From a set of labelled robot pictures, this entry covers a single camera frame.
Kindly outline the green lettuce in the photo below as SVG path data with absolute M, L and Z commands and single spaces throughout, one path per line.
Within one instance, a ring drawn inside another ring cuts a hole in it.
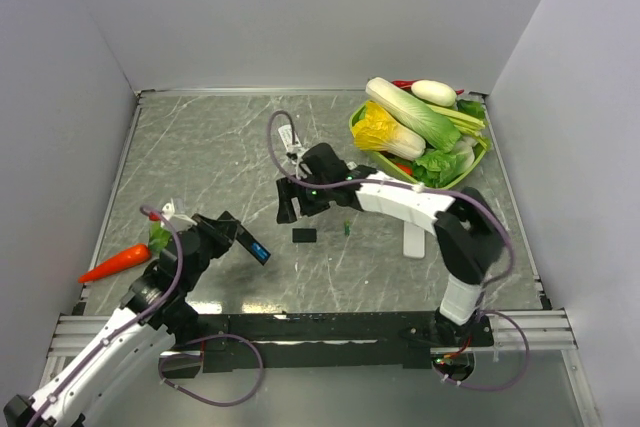
M 460 140 L 450 152 L 429 149 L 413 161 L 413 177 L 427 187 L 444 188 L 465 173 L 474 161 L 473 147 Z

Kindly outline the black remote control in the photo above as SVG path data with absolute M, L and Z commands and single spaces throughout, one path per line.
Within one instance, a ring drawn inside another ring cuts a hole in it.
M 236 241 L 261 265 L 265 265 L 271 258 L 271 253 L 242 225 L 237 227 Z

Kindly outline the yellow napa cabbage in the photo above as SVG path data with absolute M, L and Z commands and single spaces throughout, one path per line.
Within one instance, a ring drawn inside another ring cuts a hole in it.
M 426 141 L 399 123 L 373 101 L 364 105 L 364 114 L 351 128 L 354 144 L 363 151 L 387 152 L 408 161 L 421 157 Z

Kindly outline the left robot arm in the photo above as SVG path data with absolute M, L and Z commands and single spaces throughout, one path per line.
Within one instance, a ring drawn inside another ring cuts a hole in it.
M 129 287 L 106 324 L 75 359 L 29 396 L 4 407 L 10 426 L 90 426 L 117 392 L 165 350 L 184 349 L 198 334 L 198 314 L 186 297 L 212 260 L 233 246 L 242 228 L 223 213 L 194 215 L 177 227 L 149 267 Z

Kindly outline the orange carrot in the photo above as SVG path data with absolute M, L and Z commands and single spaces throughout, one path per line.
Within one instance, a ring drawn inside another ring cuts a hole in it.
M 151 250 L 146 244 L 139 243 L 108 258 L 89 272 L 78 278 L 81 284 L 95 282 L 122 271 L 139 266 L 152 257 Z

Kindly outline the white remote control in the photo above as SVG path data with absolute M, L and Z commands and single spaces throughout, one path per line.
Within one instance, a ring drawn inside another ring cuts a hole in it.
M 412 223 L 403 224 L 403 256 L 410 259 L 423 259 L 425 257 L 425 231 Z

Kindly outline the white radish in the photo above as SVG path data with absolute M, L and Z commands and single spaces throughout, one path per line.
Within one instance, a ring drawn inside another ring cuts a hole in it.
M 411 92 L 418 98 L 440 107 L 450 108 L 457 100 L 457 92 L 447 84 L 418 80 L 410 86 Z

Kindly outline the blue battery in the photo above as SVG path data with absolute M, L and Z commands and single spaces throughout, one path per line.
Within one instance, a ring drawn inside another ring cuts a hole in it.
M 270 253 L 259 243 L 253 243 L 252 250 L 261 262 L 266 262 L 270 258 Z

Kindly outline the black battery cover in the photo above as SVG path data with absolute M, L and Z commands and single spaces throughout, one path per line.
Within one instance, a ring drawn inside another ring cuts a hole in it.
M 316 243 L 317 230 L 314 228 L 293 228 L 292 242 L 293 243 Z

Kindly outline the green celery stalks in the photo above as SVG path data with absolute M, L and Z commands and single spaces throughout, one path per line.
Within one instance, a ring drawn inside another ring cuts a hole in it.
M 463 136 L 473 139 L 475 145 L 485 150 L 491 147 L 490 139 L 484 135 L 487 128 L 486 109 L 479 101 L 458 100 L 453 107 L 429 104 L 436 113 L 447 117 Z

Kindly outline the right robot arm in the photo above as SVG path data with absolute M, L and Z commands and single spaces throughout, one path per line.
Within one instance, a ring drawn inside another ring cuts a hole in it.
M 448 283 L 438 308 L 438 337 L 459 345 L 472 331 L 488 271 L 503 252 L 513 253 L 505 228 L 480 193 L 437 191 L 402 182 L 366 165 L 347 164 L 327 143 L 296 157 L 300 178 L 283 174 L 276 181 L 279 208 L 276 221 L 291 224 L 336 205 L 398 219 L 433 235 L 448 271 Z

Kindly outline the green napa cabbage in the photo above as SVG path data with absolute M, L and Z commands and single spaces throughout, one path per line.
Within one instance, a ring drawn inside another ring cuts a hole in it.
M 438 150 L 451 151 L 462 137 L 449 118 L 383 78 L 369 80 L 365 92 L 402 125 Z

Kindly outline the green plastic tray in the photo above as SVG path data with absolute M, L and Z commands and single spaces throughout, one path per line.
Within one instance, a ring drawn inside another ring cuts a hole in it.
M 443 152 L 412 129 L 394 119 L 382 106 L 369 100 L 349 121 L 356 148 L 391 177 L 429 188 L 451 189 L 460 184 L 491 148 L 478 130 L 484 121 L 465 113 L 438 107 L 460 133 L 455 147 Z

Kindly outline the green leaf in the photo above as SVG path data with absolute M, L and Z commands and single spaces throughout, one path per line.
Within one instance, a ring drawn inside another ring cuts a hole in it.
M 159 255 L 171 239 L 171 232 L 165 229 L 160 221 L 151 223 L 147 246 L 152 255 Z

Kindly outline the red chili pepper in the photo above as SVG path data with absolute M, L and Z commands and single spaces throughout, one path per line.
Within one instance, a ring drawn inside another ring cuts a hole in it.
M 401 89 L 410 89 L 414 83 L 415 80 L 394 80 L 392 82 L 393 85 Z

